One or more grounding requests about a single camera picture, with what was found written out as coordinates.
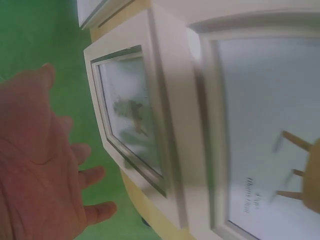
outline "green wall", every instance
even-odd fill
[[[120,171],[102,147],[85,70],[89,31],[77,22],[76,0],[0,0],[0,81],[44,63],[56,68],[51,103],[58,115],[74,119],[71,142],[86,142],[92,156],[82,166],[103,165],[106,177],[83,192],[85,204],[115,201],[111,220],[89,227],[77,240],[159,240],[133,207]]]

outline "photo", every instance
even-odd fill
[[[229,146],[228,220],[260,240],[318,240],[320,39],[217,44]]]
[[[112,136],[161,175],[142,54],[110,59],[98,67]]]

